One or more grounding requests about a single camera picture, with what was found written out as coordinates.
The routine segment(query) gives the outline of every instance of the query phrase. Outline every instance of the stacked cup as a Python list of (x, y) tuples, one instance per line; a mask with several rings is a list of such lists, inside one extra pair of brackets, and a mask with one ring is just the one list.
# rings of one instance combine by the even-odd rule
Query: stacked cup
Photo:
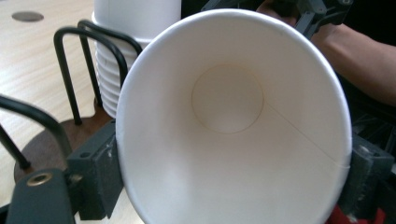
[[(94, 24), (134, 38), (144, 49), (150, 41), (180, 20), (181, 0), (94, 0)], [(128, 70), (137, 57), (129, 44), (109, 38), (125, 57)], [(120, 71), (111, 51), (95, 43), (96, 68), (103, 107), (115, 118), (120, 96)]]

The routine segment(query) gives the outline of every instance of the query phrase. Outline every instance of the red object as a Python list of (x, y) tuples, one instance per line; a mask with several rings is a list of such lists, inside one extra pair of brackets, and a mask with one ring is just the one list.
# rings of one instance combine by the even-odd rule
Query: red object
[(341, 209), (336, 206), (325, 224), (383, 224), (384, 220), (385, 213), (378, 209), (375, 220), (359, 219), (356, 222), (351, 222), (349, 218), (343, 214)]

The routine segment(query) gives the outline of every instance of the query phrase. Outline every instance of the black metal rod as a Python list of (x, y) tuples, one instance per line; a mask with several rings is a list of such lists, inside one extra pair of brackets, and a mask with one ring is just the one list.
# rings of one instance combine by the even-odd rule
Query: black metal rod
[[(105, 29), (105, 28), (97, 26), (97, 25), (95, 25), (92, 22), (87, 21), (87, 20), (79, 21), (78, 22), (78, 28), (81, 28), (81, 29), (89, 28), (93, 32), (97, 32), (97, 33), (99, 33), (101, 35), (107, 35), (107, 36), (116, 38), (118, 40), (124, 41), (124, 42), (126, 42), (127, 44), (131, 45), (134, 48), (134, 50), (136, 51), (136, 57), (139, 56), (139, 54), (142, 52), (142, 47), (140, 46), (140, 44), (137, 41), (135, 41), (133, 38), (131, 38), (130, 36), (128, 36), (126, 34), (123, 34), (123, 33), (117, 32), (117, 31), (113, 31), (113, 30)], [(80, 40), (81, 40), (81, 45), (82, 45), (83, 50), (84, 50), (84, 54), (86, 55), (86, 60), (87, 60), (87, 58), (90, 60), (91, 65), (89, 65), (89, 66), (91, 66), (92, 69), (93, 69), (92, 56), (91, 56), (91, 52), (89, 51), (90, 48), (89, 48), (88, 40), (87, 40), (87, 38), (85, 36), (80, 36)], [(127, 74), (123, 74), (120, 71), (120, 87), (122, 87), (126, 76), (127, 76)]]
[(58, 148), (62, 152), (64, 164), (67, 164), (66, 157), (70, 155), (72, 148), (64, 128), (53, 117), (31, 105), (8, 99), (2, 95), (0, 95), (0, 107), (33, 119), (48, 129), (54, 136)]
[(6, 148), (12, 158), (20, 165), (21, 169), (25, 170), (30, 167), (30, 162), (22, 155), (18, 147), (9, 137), (3, 126), (0, 124), (0, 141)]
[(55, 45), (56, 55), (58, 57), (58, 62), (61, 67), (61, 72), (62, 72), (62, 76), (64, 78), (64, 85), (66, 87), (66, 92), (67, 92), (67, 96), (69, 98), (70, 106), (72, 107), (73, 117), (74, 117), (75, 123), (77, 125), (79, 125), (82, 123), (82, 120), (81, 120), (81, 116), (79, 115), (79, 112), (78, 112), (78, 104), (77, 104), (77, 100), (76, 100), (76, 95), (74, 94), (73, 84), (72, 84), (72, 80), (70, 77), (69, 68), (67, 65), (66, 55), (64, 53), (63, 39), (64, 39), (64, 36), (68, 35), (68, 34), (80, 35), (80, 36), (83, 35), (83, 36), (95, 39), (96, 41), (102, 43), (105, 47), (107, 47), (113, 53), (113, 55), (116, 57), (116, 60), (117, 60), (117, 63), (119, 65), (119, 69), (120, 69), (121, 79), (125, 79), (125, 77), (128, 73), (128, 67), (125, 62), (125, 58), (123, 57), (121, 51), (117, 48), (117, 46), (99, 34), (95, 34), (93, 32), (90, 32), (90, 31), (87, 31), (84, 29), (80, 29), (80, 28), (76, 28), (76, 27), (64, 27), (64, 28), (59, 29), (55, 33), (55, 35), (53, 37), (53, 42)]

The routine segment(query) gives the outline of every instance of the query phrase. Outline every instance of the wooden table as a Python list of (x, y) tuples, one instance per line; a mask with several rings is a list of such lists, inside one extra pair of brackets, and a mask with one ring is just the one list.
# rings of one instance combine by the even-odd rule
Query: wooden table
[[(44, 20), (22, 22), (12, 19), (18, 11), (36, 11)], [(72, 112), (53, 46), (54, 33), (63, 26), (76, 26), (90, 19), (93, 1), (0, 0), (0, 94), (34, 105), (59, 122), (70, 120)], [(69, 69), (82, 117), (91, 117), (93, 91), (79, 39), (64, 39)], [(0, 123), (19, 148), (23, 148), (43, 128), (21, 116), (0, 110)], [(10, 202), (15, 186), (15, 161), (0, 146), (0, 206)], [(143, 223), (122, 192), (110, 220), (83, 223)]]

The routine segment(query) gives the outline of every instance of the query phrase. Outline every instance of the human arm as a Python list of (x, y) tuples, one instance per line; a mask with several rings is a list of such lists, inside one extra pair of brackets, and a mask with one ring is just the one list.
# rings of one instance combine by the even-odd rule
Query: human arm
[[(296, 17), (280, 17), (271, 8), (272, 0), (258, 8), (290, 26)], [(344, 24), (322, 26), (311, 38), (334, 70), (379, 102), (396, 106), (396, 47), (374, 41)]]

